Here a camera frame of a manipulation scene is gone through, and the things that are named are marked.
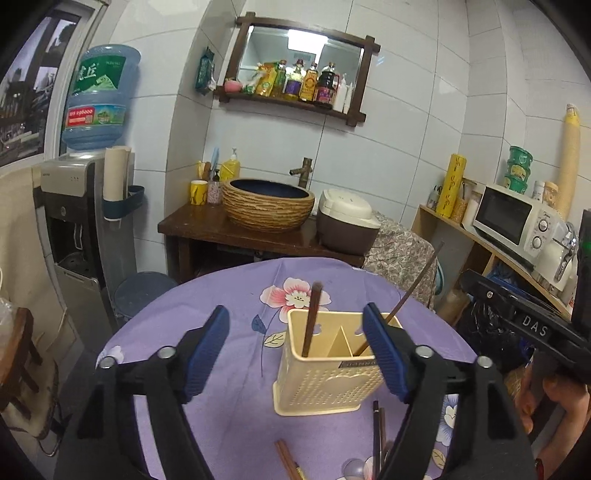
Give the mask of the right hand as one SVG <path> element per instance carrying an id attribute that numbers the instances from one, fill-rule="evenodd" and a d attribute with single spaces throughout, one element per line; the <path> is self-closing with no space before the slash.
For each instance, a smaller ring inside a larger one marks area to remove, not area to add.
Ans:
<path id="1" fill-rule="evenodd" d="M 533 390 L 532 365 L 524 369 L 514 403 L 527 434 L 534 430 L 533 416 L 541 400 Z M 560 375 L 541 380 L 542 396 L 548 398 L 557 412 L 551 415 L 550 432 L 537 447 L 535 470 L 538 479 L 549 479 L 566 460 L 590 421 L 590 393 L 587 385 Z"/>

